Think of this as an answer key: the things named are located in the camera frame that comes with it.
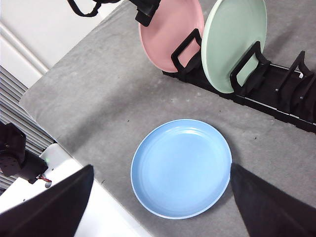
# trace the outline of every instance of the white wall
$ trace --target white wall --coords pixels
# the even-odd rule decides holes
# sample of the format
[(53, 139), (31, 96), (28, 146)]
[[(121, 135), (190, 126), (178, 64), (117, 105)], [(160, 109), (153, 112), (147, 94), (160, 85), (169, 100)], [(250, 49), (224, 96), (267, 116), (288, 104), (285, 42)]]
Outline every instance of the white wall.
[[(76, 0), (90, 12), (92, 0)], [(27, 87), (95, 28), (119, 3), (92, 18), (77, 16), (66, 0), (1, 0), (0, 64)]]

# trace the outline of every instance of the plate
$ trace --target plate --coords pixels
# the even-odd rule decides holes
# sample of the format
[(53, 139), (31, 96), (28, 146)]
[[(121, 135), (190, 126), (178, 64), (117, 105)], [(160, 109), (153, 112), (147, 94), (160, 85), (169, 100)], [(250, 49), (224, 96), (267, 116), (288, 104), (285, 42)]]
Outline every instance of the plate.
[(185, 219), (209, 209), (224, 193), (232, 156), (224, 137), (193, 119), (153, 130), (137, 148), (131, 183), (140, 203), (167, 219)]
[[(204, 17), (198, 0), (161, 0), (150, 25), (139, 24), (139, 35), (150, 61), (165, 72), (175, 73), (171, 54), (195, 28), (202, 36)], [(192, 41), (179, 56), (181, 64), (185, 67), (199, 50)]]
[[(263, 50), (266, 36), (263, 0), (217, 0), (207, 18), (201, 45), (203, 69), (212, 86), (222, 93), (232, 93), (230, 73), (256, 41)], [(258, 60), (252, 56), (237, 76), (240, 85), (257, 65)]]

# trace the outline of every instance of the blue plate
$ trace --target blue plate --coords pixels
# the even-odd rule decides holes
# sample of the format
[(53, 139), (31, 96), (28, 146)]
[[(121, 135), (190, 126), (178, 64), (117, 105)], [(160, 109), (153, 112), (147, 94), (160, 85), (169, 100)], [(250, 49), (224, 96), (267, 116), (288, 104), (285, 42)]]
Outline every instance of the blue plate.
[(224, 137), (205, 122), (175, 120), (153, 130), (136, 150), (131, 183), (140, 203), (168, 219), (190, 218), (224, 193), (232, 155)]

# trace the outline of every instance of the gray felt mat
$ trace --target gray felt mat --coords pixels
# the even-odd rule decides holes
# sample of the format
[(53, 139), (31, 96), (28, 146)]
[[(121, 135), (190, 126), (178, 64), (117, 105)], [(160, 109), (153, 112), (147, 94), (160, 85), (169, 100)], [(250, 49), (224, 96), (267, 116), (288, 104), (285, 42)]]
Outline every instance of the gray felt mat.
[[(214, 3), (201, 0), (205, 18)], [(266, 3), (265, 56), (290, 66), (306, 50), (316, 69), (315, 1)], [(21, 105), (36, 122), (80, 163), (94, 165), (95, 177), (154, 236), (247, 236), (230, 185), (210, 210), (186, 220), (154, 216), (137, 201), (133, 154), (151, 130), (174, 119), (213, 125), (235, 162), (316, 206), (315, 134), (164, 76), (143, 52), (135, 14), (133, 4), (122, 3), (26, 92)]]

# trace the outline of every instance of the dish rack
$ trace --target dish rack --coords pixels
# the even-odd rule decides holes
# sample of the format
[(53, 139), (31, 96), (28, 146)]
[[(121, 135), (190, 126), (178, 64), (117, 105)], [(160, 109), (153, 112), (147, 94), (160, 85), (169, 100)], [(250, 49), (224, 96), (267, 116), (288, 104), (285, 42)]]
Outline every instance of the dish rack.
[[(164, 75), (196, 85), (240, 105), (247, 105), (302, 130), (316, 133), (316, 74), (305, 65), (304, 51), (290, 68), (286, 68), (267, 60), (261, 53), (260, 42), (255, 42), (230, 74), (234, 92), (224, 94), (217, 91), (206, 78), (201, 50), (192, 57), (187, 66), (181, 65), (178, 57), (194, 39), (201, 46), (198, 29), (194, 29), (171, 55), (178, 72), (162, 71)], [(244, 85), (240, 86), (237, 75), (253, 55), (259, 61), (258, 66)]]

